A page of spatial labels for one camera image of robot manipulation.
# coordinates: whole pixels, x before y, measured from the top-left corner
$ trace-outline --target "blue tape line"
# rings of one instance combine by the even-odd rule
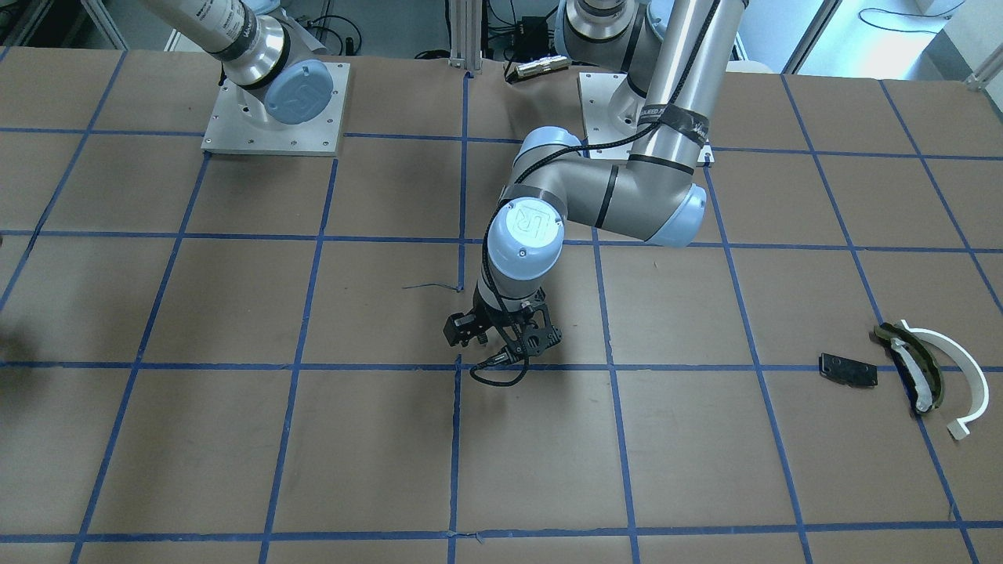
[[[469,72],[463,74],[463,128],[462,128],[462,143],[460,144],[460,156],[459,156],[459,240],[462,241],[466,239],[466,186],[467,186],[467,164],[469,162],[469,143],[468,143],[468,132],[469,132],[469,107],[470,107],[470,79],[473,75]],[[466,278],[466,245],[460,243],[457,245],[456,249],[457,255],[457,274],[456,274],[456,288],[458,291],[463,291],[463,286]]]
[[[1003,529],[1003,521],[965,521],[968,529]],[[917,531],[957,530],[957,521],[892,521],[874,523],[812,523],[804,528],[809,533],[855,531]],[[795,533],[796,525],[732,525],[697,527],[639,527],[639,537],[707,536],[707,535],[757,535]],[[86,536],[86,543],[153,543],[153,542],[258,542],[262,533],[98,533]],[[452,531],[295,531],[273,533],[272,542],[297,541],[404,541],[442,539],[498,539],[498,538],[578,538],[578,537],[628,537],[628,529],[487,529],[474,533]],[[76,535],[18,534],[0,535],[0,544],[54,544],[68,543]]]
[[[121,62],[124,60],[126,53],[122,53],[122,57],[118,61],[119,67],[121,66]],[[135,359],[132,361],[132,369],[129,371],[128,380],[125,382],[125,389],[122,391],[121,401],[118,403],[118,411],[115,414],[114,424],[111,426],[111,435],[108,437],[108,443],[104,449],[104,456],[102,457],[101,465],[97,470],[97,477],[94,479],[94,487],[90,492],[90,500],[87,502],[87,509],[83,514],[83,520],[80,522],[80,531],[77,534],[76,542],[73,544],[73,552],[69,559],[70,564],[77,564],[79,561],[80,551],[83,549],[83,543],[86,540],[87,531],[90,528],[90,521],[94,517],[97,500],[100,497],[101,489],[104,486],[104,479],[107,476],[108,466],[111,464],[111,455],[114,453],[115,444],[118,441],[118,434],[121,432],[122,420],[125,418],[125,409],[128,407],[129,398],[132,396],[132,389],[135,387],[136,376],[138,375],[140,369],[139,365],[142,362],[143,354],[146,352],[146,345],[149,343],[149,336],[153,331],[153,324],[156,322],[156,314],[159,312],[160,304],[163,302],[163,294],[168,289],[168,282],[171,280],[171,273],[174,271],[175,264],[178,261],[178,252],[181,250],[182,242],[184,241],[181,234],[185,233],[189,220],[192,218],[192,210],[195,208],[196,200],[199,198],[199,192],[202,189],[202,183],[206,178],[206,171],[209,168],[210,158],[211,156],[209,154],[206,154],[203,158],[202,168],[199,170],[199,177],[196,179],[195,187],[192,189],[192,196],[189,198],[188,207],[185,210],[185,216],[182,218],[181,227],[178,228],[178,237],[175,239],[174,247],[171,250],[171,256],[168,258],[168,264],[163,269],[163,276],[160,278],[160,285],[156,290],[156,296],[153,298],[153,305],[149,310],[149,316],[146,318],[146,326],[143,328],[142,337],[139,339],[139,347],[136,349]]]
[[[0,234],[12,237],[29,236],[30,230],[0,230]],[[69,231],[69,230],[42,230],[39,237],[110,237],[125,239],[174,239],[178,235],[168,232],[141,232],[141,231]],[[295,234],[256,234],[256,233],[186,233],[185,239],[218,239],[218,240],[249,240],[249,241],[314,241],[313,235]],[[364,235],[325,235],[324,241],[338,241],[346,243],[415,243],[415,244],[437,244],[437,245],[479,245],[480,238],[469,237],[382,237]],[[593,242],[584,239],[568,239],[564,242],[569,247],[591,247]],[[644,241],[603,241],[599,242],[602,247],[658,247]],[[692,248],[721,249],[723,243],[694,242],[688,245]],[[1003,249],[991,248],[950,248],[950,247],[883,247],[869,245],[818,245],[818,244],[795,244],[795,243],[734,243],[729,242],[732,249],[759,249],[759,250],[801,250],[801,251],[873,251],[878,253],[975,253],[975,254],[1003,254]]]
[[[752,325],[749,323],[748,310],[745,307],[745,299],[742,296],[742,288],[738,283],[738,269],[735,268],[735,260],[731,255],[728,246],[728,234],[724,229],[724,220],[721,217],[721,208],[717,201],[717,192],[714,190],[714,181],[710,177],[710,169],[704,167],[703,176],[707,181],[707,193],[710,196],[711,205],[714,207],[714,216],[717,218],[717,229],[721,233],[721,242],[724,243],[724,258],[728,263],[728,272],[731,275],[731,284],[735,289],[735,299],[738,302],[738,313],[742,318],[742,327],[745,329],[745,339],[748,342],[749,355],[755,367],[756,379],[759,382],[759,391],[762,394],[763,404],[766,406],[766,415],[769,417],[770,431],[773,433],[773,441],[776,443],[776,453],[780,459],[780,467],[783,469],[783,480],[787,485],[787,493],[790,495],[790,507],[794,514],[794,522],[797,526],[797,536],[801,541],[801,551],[804,553],[806,564],[812,564],[811,549],[808,546],[808,536],[804,529],[804,518],[801,515],[801,504],[797,498],[797,490],[794,488],[794,477],[790,472],[790,463],[787,460],[787,451],[783,446],[783,437],[780,435],[780,426],[776,420],[776,413],[773,410],[773,400],[769,396],[769,388],[766,385],[766,377],[763,375],[762,364],[759,362],[759,353],[755,347],[755,337],[752,335]]]
[[[925,531],[958,529],[957,521],[893,521],[886,523],[820,523],[805,525],[810,533],[837,531]]]
[[[892,99],[891,92],[889,92],[888,87],[885,86],[885,82],[883,80],[879,80],[878,84],[881,85],[882,91],[885,92],[885,97],[888,99],[889,105],[892,106],[892,110],[895,111],[895,116],[899,119],[899,123],[902,124],[902,129],[906,132],[906,136],[909,137],[909,143],[913,146],[913,150],[916,152],[917,157],[919,157],[920,163],[923,165],[923,170],[926,171],[927,177],[930,179],[930,184],[933,185],[934,191],[937,192],[937,198],[940,199],[941,204],[944,206],[944,211],[947,212],[947,217],[951,219],[951,225],[953,225],[955,231],[958,232],[958,237],[961,238],[961,244],[965,246],[972,262],[975,264],[975,269],[979,272],[979,276],[982,278],[982,283],[985,284],[986,289],[989,290],[989,295],[996,304],[996,309],[998,309],[1000,313],[1003,313],[1003,303],[1000,303],[999,295],[996,294],[996,290],[989,281],[989,277],[986,276],[986,272],[983,270],[982,264],[979,262],[979,258],[974,252],[972,252],[972,245],[969,244],[968,237],[965,236],[965,232],[961,229],[961,224],[958,223],[958,218],[955,217],[954,211],[952,211],[951,206],[948,205],[947,198],[944,197],[944,192],[937,183],[937,179],[934,178],[933,171],[930,170],[930,164],[927,163],[927,160],[923,157],[922,152],[920,152],[920,146],[917,145],[916,139],[913,137],[913,133],[909,130],[909,126],[906,125],[906,120],[903,119],[902,113],[899,111],[899,107],[896,105],[895,100]]]
[[[835,220],[840,223],[840,230],[843,231],[843,237],[847,240],[847,246],[850,247],[850,254],[854,258],[854,264],[857,266],[857,273],[861,276],[861,282],[864,283],[864,290],[868,294],[868,300],[871,301],[871,308],[874,310],[875,317],[881,318],[881,312],[878,309],[878,301],[875,299],[874,292],[871,291],[871,285],[868,283],[867,274],[864,272],[864,264],[861,262],[861,257],[858,255],[856,247],[854,246],[854,240],[850,236],[850,230],[847,229],[847,222],[843,219],[843,214],[840,213],[840,206],[835,202],[835,195],[832,193],[832,188],[828,184],[828,178],[825,176],[825,171],[822,169],[821,161],[818,159],[818,154],[815,152],[814,144],[811,143],[811,137],[808,135],[807,126],[804,124],[804,118],[801,117],[801,112],[797,108],[797,102],[794,101],[794,94],[790,91],[790,86],[787,84],[787,79],[782,74],[780,75],[780,82],[783,84],[783,89],[787,93],[787,99],[790,101],[790,107],[794,110],[794,116],[797,118],[797,125],[801,128],[801,134],[804,135],[804,143],[808,146],[808,151],[811,152],[811,159],[814,161],[815,169],[818,170],[818,176],[821,178],[821,184],[825,188],[825,195],[828,196],[829,204],[832,206],[832,212],[835,213]]]
[[[461,385],[463,380],[462,355],[456,355],[456,367],[452,387],[452,443],[449,451],[449,532],[456,532],[459,504],[459,417]],[[456,562],[455,535],[449,535],[446,549],[446,563]]]
[[[14,273],[7,282],[7,288],[4,290],[3,294],[0,295],[0,311],[3,311],[3,308],[7,305],[7,300],[10,299],[10,294],[14,290],[14,285],[17,284],[18,278],[21,277],[21,272],[24,271],[24,265],[28,262],[28,257],[31,255],[31,251],[35,248],[35,243],[38,241],[38,234],[42,230],[42,227],[45,226],[45,222],[48,221],[49,215],[52,214],[52,208],[56,205],[56,201],[59,199],[59,195],[62,194],[63,188],[66,187],[66,182],[69,180],[70,174],[72,174],[73,168],[76,166],[76,162],[80,159],[80,154],[83,153],[83,146],[86,145],[87,137],[89,136],[88,132],[94,128],[94,123],[97,122],[97,117],[101,114],[101,109],[104,108],[104,103],[108,99],[108,94],[111,93],[111,87],[118,78],[118,73],[121,71],[122,63],[125,62],[126,54],[127,51],[123,51],[121,56],[118,57],[118,63],[115,65],[114,70],[111,71],[111,77],[108,78],[108,83],[104,87],[104,91],[101,93],[100,99],[97,101],[97,107],[94,108],[94,113],[90,116],[90,121],[87,122],[87,129],[80,136],[80,143],[77,144],[76,151],[73,152],[73,157],[66,166],[66,170],[63,171],[63,176],[59,179],[59,184],[56,185],[56,189],[52,193],[52,197],[49,198],[48,204],[45,205],[45,210],[42,211],[42,216],[38,218],[38,223],[35,224],[35,229],[31,235],[31,239],[28,240],[28,246],[21,254],[21,260],[18,261],[17,267],[14,269]]]
[[[95,135],[139,135],[156,137],[201,137],[204,131],[156,131],[156,130],[130,130],[130,129],[94,129],[91,131]]]
[[[449,538],[447,531],[309,531],[272,533],[272,542],[294,541],[420,541]]]
[[[796,525],[735,525],[725,527],[643,527],[637,534],[644,537],[689,535],[763,535],[796,533]]]
[[[0,127],[0,133],[65,133],[82,135],[86,132],[87,129],[72,129],[64,127]]]
[[[2,360],[0,368],[75,368],[75,369],[128,369],[132,362],[76,362],[56,360]],[[463,363],[460,368],[466,370],[473,364]],[[379,372],[448,372],[454,369],[453,364],[338,364],[323,362],[303,362],[303,370],[328,371],[379,371]],[[657,372],[734,372],[755,370],[753,364],[614,364],[618,372],[657,371]],[[760,364],[765,372],[813,372],[818,369],[816,364]],[[534,370],[588,372],[607,370],[609,364],[534,364]],[[293,364],[269,364],[254,362],[140,362],[140,370],[292,370]],[[492,371],[518,371],[518,368],[507,366],[491,366],[484,368]],[[957,366],[943,366],[945,372],[960,372]],[[878,366],[879,372],[895,372],[892,365]],[[982,366],[986,373],[1003,373],[1003,366]]]
[[[346,137],[359,137],[364,139],[406,139],[406,140],[444,140],[459,142],[462,137],[456,135],[411,135],[406,133],[345,133]]]
[[[286,416],[282,426],[282,438],[279,441],[279,455],[275,463],[275,476],[272,479],[272,493],[268,501],[268,514],[265,517],[265,530],[261,540],[260,564],[268,562],[268,551],[272,540],[272,530],[275,526],[275,512],[279,505],[279,491],[282,487],[282,473],[286,466],[286,452],[289,449],[289,434],[293,428],[293,411],[296,408],[296,391],[299,388],[300,370],[303,363],[303,349],[306,347],[307,331],[310,328],[310,313],[313,308],[314,291],[317,288],[317,273],[320,271],[321,255],[324,251],[324,232],[327,230],[328,217],[331,215],[331,201],[334,199],[334,186],[338,176],[338,160],[331,163],[331,175],[327,184],[327,195],[324,199],[324,210],[321,214],[320,227],[317,230],[317,241],[314,247],[313,263],[310,266],[310,281],[307,283],[306,299],[303,303],[303,321],[300,323],[300,336],[296,342],[296,355],[293,359],[293,372],[289,378],[289,399],[286,404]]]
[[[999,310],[1000,313],[1003,313],[1003,305],[1000,304],[999,296],[996,295],[993,285],[989,282],[989,278],[986,277],[986,273],[982,269],[982,265],[979,263],[978,257],[974,252],[971,252],[972,246],[969,244],[964,231],[962,231],[961,225],[958,223],[958,219],[951,210],[951,206],[948,205],[947,199],[944,197],[944,193],[941,191],[940,185],[937,184],[937,179],[934,178],[934,174],[933,171],[930,170],[929,163],[927,163],[923,153],[920,151],[920,146],[917,145],[916,138],[913,137],[912,131],[909,130],[909,125],[906,124],[906,120],[902,116],[902,112],[899,111],[899,106],[896,105],[895,100],[892,99],[892,93],[888,91],[888,87],[885,85],[884,80],[879,80],[878,84],[881,86],[882,92],[885,93],[885,98],[892,107],[892,111],[895,112],[895,116],[899,120],[899,124],[902,125],[902,130],[905,131],[906,137],[909,138],[910,145],[913,146],[913,151],[915,151],[916,155],[920,158],[923,170],[926,171],[927,177],[930,179],[930,184],[933,186],[934,191],[936,191],[937,197],[940,198],[941,204],[944,206],[944,211],[947,212],[948,218],[951,220],[951,224],[954,225],[954,229],[958,232],[958,237],[961,238],[962,245],[969,250],[969,256],[975,264],[975,268],[978,270],[979,276],[982,277],[983,284],[985,284],[986,289],[989,290],[989,295],[992,297],[993,302],[996,303],[997,310]],[[930,460],[933,462],[934,468],[937,470],[937,476],[940,478],[941,485],[944,487],[944,495],[947,496],[948,502],[951,504],[951,510],[954,513],[954,518],[960,524],[961,536],[965,541],[965,547],[968,549],[968,555],[972,559],[972,564],[978,564],[979,557],[975,552],[975,546],[972,544],[972,539],[968,534],[968,529],[965,527],[961,511],[958,509],[958,504],[955,501],[954,494],[951,492],[951,485],[948,483],[947,475],[944,474],[944,469],[941,467],[937,451],[934,449],[933,443],[930,441],[930,434],[927,432],[927,427],[921,417],[916,417],[916,422],[920,428],[920,433],[923,435],[923,442],[927,446],[927,451],[930,453]]]
[[[634,490],[630,479],[630,461],[627,457],[627,436],[624,432],[623,404],[620,401],[620,381],[613,361],[613,337],[610,333],[610,314],[606,304],[606,283],[603,279],[603,258],[600,253],[599,231],[592,228],[592,253],[596,263],[596,284],[599,287],[599,312],[603,320],[603,341],[606,346],[606,369],[610,372],[613,395],[613,416],[617,425],[617,446],[620,450],[620,473],[623,479],[624,503],[627,513],[627,532],[630,536],[631,558],[641,564],[641,547],[637,542],[637,521],[634,515]]]

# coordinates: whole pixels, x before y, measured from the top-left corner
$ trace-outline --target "floor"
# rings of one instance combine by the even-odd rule
[[[729,74],[697,241],[572,226],[565,342],[495,389],[440,328],[520,139],[585,133],[577,76],[350,62],[337,161],[234,158],[208,56],[0,51],[0,561],[1003,560],[982,96]],[[902,318],[988,372],[968,439],[963,376],[917,419],[870,340]]]

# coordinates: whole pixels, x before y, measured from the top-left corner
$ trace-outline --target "black tape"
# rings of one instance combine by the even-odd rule
[[[606,223],[606,213],[610,211],[610,201],[613,200],[613,189],[617,186],[617,176],[620,175],[620,167],[614,165],[610,171],[610,180],[606,183],[606,196],[603,197],[603,206],[599,209],[599,217],[596,219],[596,227],[603,229]]]
[[[637,120],[638,126],[655,121],[672,127],[700,147],[707,144],[710,120],[695,111],[671,103],[668,105],[646,105],[641,108],[641,115]]]
[[[244,25],[241,26],[241,33],[237,40],[222,51],[209,53],[221,61],[234,60],[251,49],[255,37],[258,35],[258,16],[247,6],[244,6]]]
[[[686,165],[680,165],[674,161],[668,161],[666,159],[659,159],[657,157],[648,157],[647,155],[631,155],[628,161],[640,161],[642,163],[651,163],[652,165],[658,165],[660,167],[668,167],[669,169],[675,169],[677,171],[682,171],[687,175],[692,175],[695,171]]]
[[[624,53],[624,62],[620,64],[620,72],[630,70],[630,64],[634,61],[634,51],[637,49],[637,40],[641,37],[641,29],[644,28],[645,12],[638,10],[634,15],[634,28],[630,31],[630,40],[627,41],[627,52]]]

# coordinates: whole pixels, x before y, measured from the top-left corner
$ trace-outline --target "white curved plastic part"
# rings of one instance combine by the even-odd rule
[[[986,382],[986,375],[972,355],[950,337],[930,329],[910,327],[905,319],[902,320],[902,328],[916,335],[921,341],[926,341],[946,352],[968,378],[968,385],[972,388],[972,408],[967,415],[958,417],[947,426],[951,436],[961,441],[972,433],[968,431],[968,424],[982,416],[989,406],[989,383]]]

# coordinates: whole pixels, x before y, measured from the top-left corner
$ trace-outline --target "black cable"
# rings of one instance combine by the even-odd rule
[[[510,386],[514,386],[514,385],[518,384],[520,381],[522,381],[523,377],[526,376],[526,373],[530,371],[530,357],[527,356],[526,358],[523,359],[523,369],[520,370],[518,376],[516,376],[515,378],[513,378],[511,380],[506,380],[506,381],[489,380],[489,379],[487,379],[487,378],[485,378],[483,376],[478,376],[477,375],[477,370],[480,370],[480,369],[483,369],[483,368],[486,368],[486,367],[487,367],[487,364],[485,362],[480,362],[477,365],[473,366],[472,368],[470,368],[470,377],[473,378],[473,379],[475,379],[475,380],[477,380],[480,383],[484,383],[484,384],[487,384],[487,385],[492,385],[494,387],[510,387]]]
[[[355,22],[353,22],[352,20],[346,18],[345,16],[336,16],[336,15],[333,15],[333,14],[328,14],[328,15],[321,16],[321,17],[319,17],[319,18],[317,18],[315,20],[310,20],[310,24],[311,25],[316,25],[316,24],[318,24],[318,23],[320,23],[320,22],[322,22],[322,21],[324,21],[324,20],[326,20],[328,18],[333,18],[333,19],[338,19],[338,20],[342,20],[342,21],[348,22],[349,25],[351,25],[352,27],[354,27],[355,28],[355,34],[359,36],[359,44],[358,44],[358,46],[355,47],[355,52],[358,53],[360,50],[362,50],[362,31],[359,29],[359,26],[355,25]]]
[[[544,16],[543,18],[541,18],[540,21],[537,22],[537,25],[533,26],[533,29],[530,30],[530,31],[528,31],[528,32],[526,32],[526,34],[523,35],[522,37],[520,37],[520,39],[525,39],[526,37],[529,37],[530,35],[533,35],[537,31],[539,31],[540,30],[540,26],[545,25],[547,23],[547,20],[551,16],[553,16],[554,14],[556,14],[557,11],[558,11],[558,8],[560,8],[560,7],[561,7],[561,4],[558,4],[557,6],[554,6],[553,10],[551,10],[550,12],[547,12],[547,15]],[[513,43],[513,46],[512,46],[512,56],[513,56],[513,58],[516,57],[516,53],[518,51],[519,51],[519,49],[516,48],[516,43]],[[504,51],[501,52],[501,56],[505,56],[505,52]],[[509,63],[505,65],[505,74],[503,74],[503,76],[509,76],[509,71],[512,70],[512,63],[514,62],[513,59],[511,59],[509,57],[506,57],[506,59],[509,61]]]
[[[341,35],[338,35],[337,31],[331,29],[330,27],[327,27],[326,25],[310,25],[308,27],[305,27],[304,29],[307,29],[307,30],[310,30],[310,29],[319,29],[321,31],[326,31],[326,32],[330,33],[331,35],[334,35],[334,38],[338,40],[338,44],[340,45],[340,47],[338,47],[338,54],[339,55],[345,54],[345,40],[341,38]]]
[[[710,5],[710,10],[707,12],[707,17],[706,19],[703,20],[703,25],[700,27],[700,32],[697,34],[696,41],[693,43],[693,50],[690,51],[689,58],[686,59],[686,66],[683,67],[682,74],[680,74],[679,76],[679,82],[676,83],[676,87],[672,91],[672,96],[669,98],[670,104],[675,103],[676,99],[679,98],[679,93],[682,92],[683,86],[686,84],[686,79],[689,78],[689,73],[693,69],[693,63],[696,61],[696,55],[700,51],[700,47],[703,45],[703,39],[707,35],[707,29],[710,28],[710,22],[711,20],[714,19],[714,14],[717,13],[717,7],[718,5],[720,5],[720,3],[721,0],[714,0],[714,2]],[[578,147],[563,148],[559,151],[556,151],[548,155],[547,157],[541,159],[540,161],[537,161],[533,165],[530,165],[530,167],[527,168],[525,171],[523,171],[523,174],[521,174],[519,178],[516,179],[515,184],[522,184],[523,181],[529,178],[530,175],[536,173],[541,168],[552,163],[559,157],[563,157],[565,155],[568,155],[569,153],[574,153],[576,151],[606,150],[627,145],[629,143],[634,143],[640,139],[641,137],[647,135],[648,133],[653,132],[660,124],[661,124],[660,121],[655,121],[654,123],[648,125],[644,129],[634,133],[633,135],[616,142],[600,144],[600,145],[580,145]]]
[[[449,38],[449,48],[452,49],[452,22],[449,21],[449,0],[445,0],[445,34]]]
[[[898,28],[895,28],[895,27],[885,27],[883,25],[878,25],[878,24],[876,24],[876,23],[868,20],[867,18],[865,18],[864,17],[864,13],[865,12],[878,12],[879,14],[889,14],[889,15],[893,15],[893,16],[907,16],[907,17],[912,17],[912,18],[928,18],[928,19],[936,19],[936,18],[947,16],[945,19],[950,19],[951,16],[948,16],[948,14],[950,14],[951,12],[953,12],[953,11],[957,10],[958,8],[960,8],[964,3],[965,2],[962,1],[958,5],[956,5],[955,7],[951,8],[949,10],[944,10],[943,12],[941,12],[939,14],[933,14],[933,15],[912,14],[912,13],[909,13],[909,12],[896,12],[896,11],[893,11],[893,10],[886,10],[885,8],[873,8],[873,7],[872,8],[864,8],[863,10],[857,12],[857,19],[861,20],[862,22],[864,22],[867,25],[870,25],[871,27],[875,27],[875,28],[878,28],[878,29],[884,29],[885,31],[895,31],[895,32],[898,32],[898,33],[929,33],[931,35],[937,35],[936,31],[931,31],[929,29],[898,29]]]
[[[506,20],[501,19],[501,16],[499,16],[497,14],[497,12],[494,11],[494,6],[491,6],[490,0],[487,0],[487,10],[490,11],[491,15],[494,16],[494,19],[498,20],[499,22],[501,22],[501,23],[504,23],[506,25],[512,25],[512,26],[516,25],[513,22],[509,22],[509,21],[506,21]],[[515,19],[516,10],[513,9],[512,13],[513,13],[513,19]]]
[[[423,60],[445,59],[449,58],[449,51],[446,51],[445,49],[429,49],[414,55],[414,58]]]

